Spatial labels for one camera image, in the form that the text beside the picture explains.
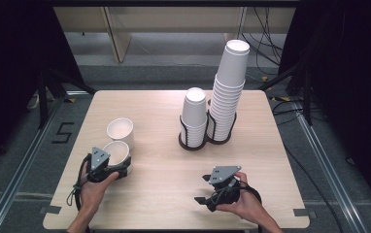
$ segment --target gray carpet floor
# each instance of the gray carpet floor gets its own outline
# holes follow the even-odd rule
[[[214,74],[217,71],[217,67],[193,66],[81,66],[80,68],[86,84],[96,89],[187,89],[193,86],[211,89]],[[277,69],[268,68],[266,72],[276,73]],[[247,74],[251,78],[247,77],[245,89],[256,89],[262,85],[258,78],[262,76],[261,71],[249,67]],[[287,82],[288,80],[283,81],[265,91],[270,97],[271,109],[281,103],[272,100],[272,97],[287,96],[285,94]],[[78,90],[68,84],[64,86],[67,90]],[[91,99],[92,96],[85,95],[61,104],[44,138],[44,143],[39,148],[16,199],[5,216],[0,232],[55,232],[44,229],[42,224],[44,214],[41,214],[41,211],[50,204]],[[329,119],[325,118],[320,109],[317,98],[313,99],[312,107],[313,128],[345,189],[360,212],[368,232],[371,232],[371,190],[358,170],[347,161],[348,154],[342,147],[341,140],[336,137],[335,131],[330,127]],[[288,102],[278,106],[276,112],[289,111],[292,108],[293,105]],[[275,120],[283,142],[295,157],[294,159],[291,155],[287,155],[305,206],[311,213],[311,223],[308,228],[285,229],[285,232],[340,232],[336,217],[344,232],[353,232],[304,134],[296,112],[275,115]],[[66,140],[66,136],[57,135],[61,123],[67,123],[63,125],[63,129],[72,134],[67,143],[56,144],[54,141]],[[38,125],[38,109],[24,114],[16,130],[13,131],[11,140],[4,145],[7,152],[0,154],[0,195],[26,154]],[[306,173],[318,185],[335,215],[330,212],[321,193],[315,189]]]

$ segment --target black stand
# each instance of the black stand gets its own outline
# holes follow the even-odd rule
[[[77,81],[76,79],[72,79],[71,77],[65,75],[64,73],[48,69],[44,72],[41,72],[38,78],[38,95],[40,98],[40,126],[42,128],[43,125],[46,123],[49,110],[47,106],[47,93],[46,87],[50,90],[51,94],[55,98],[64,97],[66,95],[66,91],[62,86],[61,82],[70,83],[81,90],[86,91],[89,94],[95,94],[97,91],[96,89]]]
[[[262,85],[259,89],[266,90],[276,83],[291,77],[288,83],[286,92],[291,95],[297,92],[301,88],[300,81],[303,81],[303,116],[306,118],[307,122],[312,125],[310,116],[310,106],[311,106],[311,70],[313,65],[319,62],[319,58],[323,50],[327,48],[328,38],[332,34],[332,23],[341,23],[334,21],[334,15],[340,11],[341,0],[335,0],[332,3],[331,8],[322,17],[318,26],[314,30],[310,41],[308,42],[306,48],[301,52],[301,56],[297,64],[291,68],[285,70],[283,73],[279,74],[272,81]]]

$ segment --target table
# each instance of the table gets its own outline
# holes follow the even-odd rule
[[[207,98],[212,90],[206,90]],[[96,92],[71,151],[51,205],[58,214],[46,214],[48,229],[66,229],[77,214],[66,204],[83,158],[92,147],[111,139],[106,128],[117,117],[134,122],[136,147],[132,173],[113,183],[92,229],[209,230],[253,229],[255,224],[222,212],[211,213],[194,197],[209,197],[213,187],[202,176],[214,166],[241,165],[263,205],[283,228],[305,228],[307,216],[283,143],[263,91],[244,90],[230,141],[208,143],[197,151],[184,150],[178,141],[179,116],[185,90],[102,90]]]

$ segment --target hand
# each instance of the hand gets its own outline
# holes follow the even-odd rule
[[[247,186],[248,181],[245,173],[237,172],[235,176],[240,178],[240,186]],[[236,203],[218,205],[217,210],[233,213],[242,219],[260,225],[269,232],[283,232],[257,198],[245,189],[240,190],[240,198]]]
[[[84,177],[86,174],[86,164],[87,163],[85,163],[83,167],[82,177]],[[82,191],[80,195],[82,206],[76,218],[68,227],[68,232],[77,233],[85,231],[92,218],[97,213],[100,204],[103,201],[107,187],[116,180],[118,175],[118,172],[114,172],[101,183],[88,182],[86,178],[85,181],[82,181],[80,183],[80,185],[82,185]]]

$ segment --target short stack of cups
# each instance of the short stack of cups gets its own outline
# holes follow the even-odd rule
[[[216,74],[208,113],[207,136],[212,143],[226,143],[237,117],[237,106],[246,80],[250,46],[244,41],[228,41]]]
[[[201,88],[193,87],[186,92],[180,123],[180,145],[186,150],[199,150],[204,147],[207,130],[207,101],[206,93]]]
[[[103,151],[110,155],[109,166],[117,166],[131,159],[134,149],[134,124],[125,117],[117,118],[107,126],[107,135],[113,140]],[[133,170],[132,162],[127,167],[127,174]]]

